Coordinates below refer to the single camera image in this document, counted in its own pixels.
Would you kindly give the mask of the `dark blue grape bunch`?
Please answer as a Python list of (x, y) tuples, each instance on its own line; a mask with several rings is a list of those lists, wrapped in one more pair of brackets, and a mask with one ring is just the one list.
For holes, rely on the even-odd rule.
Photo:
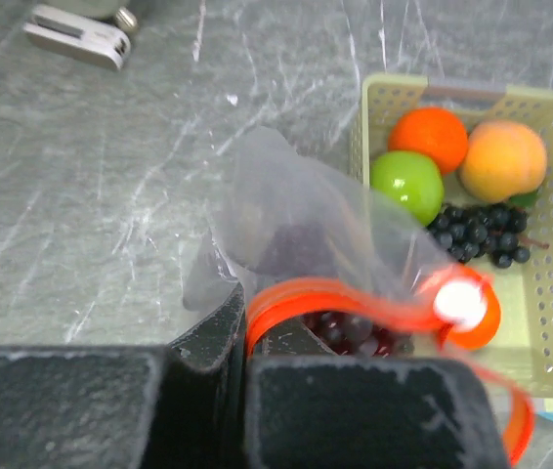
[(528, 234), (528, 224), (528, 210), (513, 204), (445, 204), (426, 230), (461, 264), (486, 257), (494, 267), (508, 269), (526, 264), (534, 249), (549, 248)]

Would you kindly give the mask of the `yellow-green perforated plastic basket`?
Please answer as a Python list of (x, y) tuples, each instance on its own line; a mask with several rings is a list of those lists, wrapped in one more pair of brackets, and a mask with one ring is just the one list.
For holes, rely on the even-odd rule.
[(508, 119), (531, 127), (548, 155), (547, 174), (530, 210), (532, 255), (523, 265), (488, 273), (502, 320), (492, 342), (478, 353), (487, 366), (513, 378), (532, 395), (535, 407), (553, 412), (553, 90), (477, 83), (422, 75), (374, 73), (363, 81), (350, 135), (350, 174), (369, 180), (372, 157), (386, 148), (396, 121), (422, 106), (445, 107), (468, 128)]

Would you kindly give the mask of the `yellow-orange peach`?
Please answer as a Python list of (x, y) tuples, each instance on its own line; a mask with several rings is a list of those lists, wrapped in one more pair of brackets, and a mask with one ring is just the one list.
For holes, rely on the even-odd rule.
[(464, 190), (485, 203), (536, 191), (547, 169), (541, 137), (526, 124), (493, 120), (477, 125), (457, 170)]

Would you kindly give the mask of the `green apple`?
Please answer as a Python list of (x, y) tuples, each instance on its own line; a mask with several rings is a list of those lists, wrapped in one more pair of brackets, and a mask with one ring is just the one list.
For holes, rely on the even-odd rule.
[(380, 154), (370, 165), (369, 182), (421, 225), (428, 226), (441, 211), (443, 177), (437, 164), (422, 153), (392, 150)]

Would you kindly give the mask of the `cylindrical drawer box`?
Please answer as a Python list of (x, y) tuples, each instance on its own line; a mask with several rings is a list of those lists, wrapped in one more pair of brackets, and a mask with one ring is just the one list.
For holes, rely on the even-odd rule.
[(130, 0), (46, 0), (44, 4), (97, 21), (111, 21), (125, 33), (139, 29), (139, 21), (129, 10)]

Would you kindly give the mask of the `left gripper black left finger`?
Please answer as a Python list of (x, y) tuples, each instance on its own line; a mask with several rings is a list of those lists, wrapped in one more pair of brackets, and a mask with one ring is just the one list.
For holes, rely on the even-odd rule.
[(154, 346), (0, 346), (0, 468), (228, 468), (243, 293)]

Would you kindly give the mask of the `red-zipper clear bag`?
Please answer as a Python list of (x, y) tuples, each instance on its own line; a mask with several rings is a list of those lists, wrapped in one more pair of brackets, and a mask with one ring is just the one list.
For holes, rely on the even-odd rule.
[(491, 281), (405, 209), (258, 127), (184, 284), (202, 309), (239, 288), (251, 468), (510, 468), (528, 394), (478, 363)]

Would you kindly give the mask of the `small silver metal bracket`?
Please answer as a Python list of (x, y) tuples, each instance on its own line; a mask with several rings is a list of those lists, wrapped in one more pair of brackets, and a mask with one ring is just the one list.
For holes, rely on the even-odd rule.
[(41, 49), (114, 71), (132, 51), (129, 36), (115, 25), (44, 4), (33, 8), (23, 31)]

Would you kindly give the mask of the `orange fruit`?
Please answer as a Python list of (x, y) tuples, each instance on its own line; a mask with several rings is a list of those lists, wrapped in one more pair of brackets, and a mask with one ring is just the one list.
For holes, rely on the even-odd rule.
[(463, 122), (441, 107), (421, 107), (401, 116), (392, 128), (388, 150), (407, 150), (430, 157), (443, 175), (454, 172), (468, 151)]

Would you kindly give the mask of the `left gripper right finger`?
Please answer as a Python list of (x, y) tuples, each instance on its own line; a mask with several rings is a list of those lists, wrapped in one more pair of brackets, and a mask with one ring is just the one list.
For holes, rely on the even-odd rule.
[(246, 362), (251, 468), (506, 468), (483, 383), (435, 358), (256, 354)]

